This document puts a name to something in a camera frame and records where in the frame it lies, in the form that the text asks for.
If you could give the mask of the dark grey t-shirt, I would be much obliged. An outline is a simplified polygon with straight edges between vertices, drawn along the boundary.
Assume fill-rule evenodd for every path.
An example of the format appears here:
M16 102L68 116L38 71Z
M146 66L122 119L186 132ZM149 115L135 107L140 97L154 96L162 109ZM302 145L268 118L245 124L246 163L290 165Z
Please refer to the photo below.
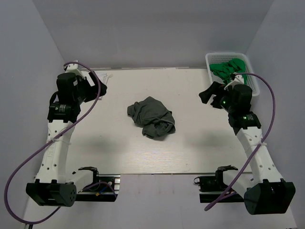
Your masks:
M151 96L128 106L127 115L136 126L142 128L142 134L150 139L163 138L176 131L172 111Z

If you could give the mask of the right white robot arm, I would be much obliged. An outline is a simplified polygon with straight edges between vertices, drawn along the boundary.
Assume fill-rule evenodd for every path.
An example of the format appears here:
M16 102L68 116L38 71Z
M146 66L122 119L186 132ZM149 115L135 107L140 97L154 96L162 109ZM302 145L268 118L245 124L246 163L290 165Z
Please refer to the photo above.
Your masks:
M213 82L199 97L204 104L212 99L212 107L228 113L229 125L245 151L253 175L249 179L243 174L244 168L221 166L214 176L199 178L200 191L225 192L220 201L242 199L251 215L286 213L295 186L284 180L264 144L260 121L251 111L252 89L244 84L225 88Z

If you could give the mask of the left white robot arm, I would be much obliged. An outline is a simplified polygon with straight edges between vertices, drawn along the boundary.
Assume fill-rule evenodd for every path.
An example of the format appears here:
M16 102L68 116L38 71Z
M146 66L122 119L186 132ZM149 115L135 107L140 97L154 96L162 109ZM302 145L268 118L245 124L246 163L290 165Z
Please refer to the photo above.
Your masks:
M50 98L47 116L50 145L45 149L35 181L26 186L26 193L39 206L71 207L83 187L100 187L95 167L81 167L66 175L67 153L81 104L104 96L107 90L94 72L89 72L89 76L93 86L80 72L65 72L57 77L57 91Z

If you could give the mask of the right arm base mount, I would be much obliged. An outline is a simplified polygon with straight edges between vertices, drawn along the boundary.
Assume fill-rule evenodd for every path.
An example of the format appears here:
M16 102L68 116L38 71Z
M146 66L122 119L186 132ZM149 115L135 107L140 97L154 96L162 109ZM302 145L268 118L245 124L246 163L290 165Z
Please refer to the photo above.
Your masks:
M199 186L200 203L210 203L217 199L217 197L226 189L216 182L215 176L200 176L193 180L195 185ZM220 203L243 203L244 199L234 194L228 198L222 199Z

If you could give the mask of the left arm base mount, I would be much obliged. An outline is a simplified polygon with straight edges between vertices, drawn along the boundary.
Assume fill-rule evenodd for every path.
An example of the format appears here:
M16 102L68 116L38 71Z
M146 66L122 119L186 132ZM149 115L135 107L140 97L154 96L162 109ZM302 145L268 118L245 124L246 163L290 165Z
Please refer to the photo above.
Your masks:
M78 171L67 181L76 186L78 202L114 202L119 194L120 175L94 175L88 170Z

